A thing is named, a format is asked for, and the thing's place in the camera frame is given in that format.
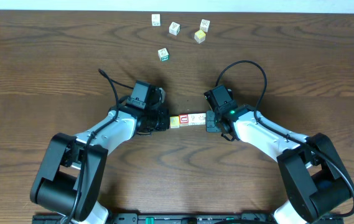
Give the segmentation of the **plain yellow wooden block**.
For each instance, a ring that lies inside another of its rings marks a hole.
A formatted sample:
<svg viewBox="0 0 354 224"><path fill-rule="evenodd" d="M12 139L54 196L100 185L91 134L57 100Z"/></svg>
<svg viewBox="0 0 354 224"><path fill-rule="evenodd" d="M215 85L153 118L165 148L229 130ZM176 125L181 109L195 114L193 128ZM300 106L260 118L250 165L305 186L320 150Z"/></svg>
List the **plain yellow wooden block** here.
<svg viewBox="0 0 354 224"><path fill-rule="evenodd" d="M179 116L171 116L170 117L170 128L180 128L180 120Z"/></svg>

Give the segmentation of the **white block blue edge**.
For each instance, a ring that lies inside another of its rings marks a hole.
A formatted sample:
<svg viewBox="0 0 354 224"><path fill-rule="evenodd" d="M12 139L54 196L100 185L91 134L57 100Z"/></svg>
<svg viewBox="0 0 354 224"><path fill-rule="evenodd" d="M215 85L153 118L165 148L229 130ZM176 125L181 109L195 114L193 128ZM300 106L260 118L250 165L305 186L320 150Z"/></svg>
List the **white block blue edge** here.
<svg viewBox="0 0 354 224"><path fill-rule="evenodd" d="M188 114L189 117L189 126L197 125L197 114Z"/></svg>

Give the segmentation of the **red letter wooden block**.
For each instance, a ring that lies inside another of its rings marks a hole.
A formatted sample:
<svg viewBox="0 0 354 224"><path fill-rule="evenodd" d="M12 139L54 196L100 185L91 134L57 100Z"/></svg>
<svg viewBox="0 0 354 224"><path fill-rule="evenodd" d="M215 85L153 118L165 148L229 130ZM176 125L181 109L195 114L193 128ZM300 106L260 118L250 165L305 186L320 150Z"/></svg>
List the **red letter wooden block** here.
<svg viewBox="0 0 354 224"><path fill-rule="evenodd" d="M179 126L188 126L189 125L189 116L188 114L179 115Z"/></svg>

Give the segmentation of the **white block red bug drawing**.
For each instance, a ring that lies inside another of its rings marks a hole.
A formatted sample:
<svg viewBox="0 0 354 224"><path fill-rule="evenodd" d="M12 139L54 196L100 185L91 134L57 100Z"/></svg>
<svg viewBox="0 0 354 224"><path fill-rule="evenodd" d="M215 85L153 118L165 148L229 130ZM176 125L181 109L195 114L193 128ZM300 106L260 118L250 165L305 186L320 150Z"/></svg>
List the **white block red bug drawing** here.
<svg viewBox="0 0 354 224"><path fill-rule="evenodd" d="M206 114L205 113L199 113L197 115L197 124L198 125L205 125L206 123Z"/></svg>

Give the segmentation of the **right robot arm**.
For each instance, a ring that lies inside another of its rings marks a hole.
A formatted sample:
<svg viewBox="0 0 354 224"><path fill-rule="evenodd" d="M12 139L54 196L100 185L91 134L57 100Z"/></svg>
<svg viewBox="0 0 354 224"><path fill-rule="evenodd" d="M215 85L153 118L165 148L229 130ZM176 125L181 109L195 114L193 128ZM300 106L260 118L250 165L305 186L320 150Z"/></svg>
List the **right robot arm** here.
<svg viewBox="0 0 354 224"><path fill-rule="evenodd" d="M223 138L248 143L277 162L288 199L274 211L276 223L315 223L354 214L354 183L329 137L294 133L257 107L238 106L232 99L208 102Z"/></svg>

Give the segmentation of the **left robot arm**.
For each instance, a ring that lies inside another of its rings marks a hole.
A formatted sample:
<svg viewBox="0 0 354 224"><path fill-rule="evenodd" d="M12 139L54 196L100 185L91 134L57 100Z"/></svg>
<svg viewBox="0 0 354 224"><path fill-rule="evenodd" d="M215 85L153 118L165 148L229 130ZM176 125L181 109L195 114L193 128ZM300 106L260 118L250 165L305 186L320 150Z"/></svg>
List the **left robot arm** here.
<svg viewBox="0 0 354 224"><path fill-rule="evenodd" d="M112 107L105 119L73 136L57 133L49 142L30 190L31 202L65 216L65 222L104 223L98 205L107 157L137 133L165 131L169 110L160 105Z"/></svg>

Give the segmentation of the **green letter wooden block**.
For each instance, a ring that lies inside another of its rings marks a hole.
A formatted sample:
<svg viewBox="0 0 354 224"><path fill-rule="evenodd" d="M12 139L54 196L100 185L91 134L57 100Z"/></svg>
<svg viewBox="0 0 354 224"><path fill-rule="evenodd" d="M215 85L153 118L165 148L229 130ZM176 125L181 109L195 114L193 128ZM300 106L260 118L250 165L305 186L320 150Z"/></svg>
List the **green letter wooden block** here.
<svg viewBox="0 0 354 224"><path fill-rule="evenodd" d="M161 62L168 60L169 57L170 57L170 55L168 53L168 50L166 48L159 49L157 51L157 54L158 54L158 57L159 57Z"/></svg>

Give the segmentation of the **yellow top wooden block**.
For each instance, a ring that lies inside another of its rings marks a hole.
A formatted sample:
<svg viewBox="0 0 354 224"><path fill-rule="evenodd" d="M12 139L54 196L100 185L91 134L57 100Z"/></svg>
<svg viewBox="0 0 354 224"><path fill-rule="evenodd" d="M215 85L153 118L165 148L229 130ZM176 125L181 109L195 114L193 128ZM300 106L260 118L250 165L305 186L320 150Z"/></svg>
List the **yellow top wooden block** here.
<svg viewBox="0 0 354 224"><path fill-rule="evenodd" d="M194 39L198 44L201 44L206 39L206 33L203 30L198 30L194 33Z"/></svg>

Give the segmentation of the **white block black drawing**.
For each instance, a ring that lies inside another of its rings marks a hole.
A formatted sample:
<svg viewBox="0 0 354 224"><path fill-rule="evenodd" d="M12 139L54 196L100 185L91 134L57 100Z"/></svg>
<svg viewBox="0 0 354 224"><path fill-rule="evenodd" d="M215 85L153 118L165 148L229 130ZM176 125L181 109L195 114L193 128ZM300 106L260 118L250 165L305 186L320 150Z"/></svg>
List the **white block black drawing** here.
<svg viewBox="0 0 354 224"><path fill-rule="evenodd" d="M171 22L169 26L169 33L172 35L178 35L179 32L180 32L180 24L176 22Z"/></svg>

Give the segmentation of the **white block top right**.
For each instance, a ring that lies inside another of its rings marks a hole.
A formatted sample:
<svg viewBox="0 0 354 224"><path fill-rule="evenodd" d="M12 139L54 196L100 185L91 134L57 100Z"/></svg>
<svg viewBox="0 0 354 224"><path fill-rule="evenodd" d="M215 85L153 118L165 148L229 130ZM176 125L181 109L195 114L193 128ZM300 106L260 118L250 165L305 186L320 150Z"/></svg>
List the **white block top right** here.
<svg viewBox="0 0 354 224"><path fill-rule="evenodd" d="M208 32L209 27L210 27L210 21L206 19L202 19L200 23L200 30L204 32Z"/></svg>

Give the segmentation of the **white block top left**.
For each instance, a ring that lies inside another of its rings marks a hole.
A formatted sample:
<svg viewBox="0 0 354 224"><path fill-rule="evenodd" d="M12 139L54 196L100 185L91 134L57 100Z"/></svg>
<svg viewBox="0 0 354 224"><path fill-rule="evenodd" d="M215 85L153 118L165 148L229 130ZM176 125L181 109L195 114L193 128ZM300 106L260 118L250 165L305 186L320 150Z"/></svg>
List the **white block top left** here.
<svg viewBox="0 0 354 224"><path fill-rule="evenodd" d="M151 15L152 26L161 26L161 15L160 14L152 14Z"/></svg>

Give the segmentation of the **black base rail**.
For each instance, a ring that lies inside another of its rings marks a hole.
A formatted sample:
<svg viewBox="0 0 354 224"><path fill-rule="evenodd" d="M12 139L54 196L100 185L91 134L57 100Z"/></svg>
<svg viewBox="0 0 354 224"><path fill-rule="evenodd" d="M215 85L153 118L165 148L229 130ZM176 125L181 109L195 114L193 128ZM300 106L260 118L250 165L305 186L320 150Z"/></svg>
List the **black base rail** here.
<svg viewBox="0 0 354 224"><path fill-rule="evenodd" d="M34 215L33 224L56 224L61 223L62 215ZM104 221L89 221L80 223L105 223L105 224L180 224L180 223L220 223L227 220L238 221L237 223L276 223L270 214L266 213L242 213L241 215L138 215L136 213L115 213ZM344 224L342 218L323 218L315 223L321 224Z"/></svg>

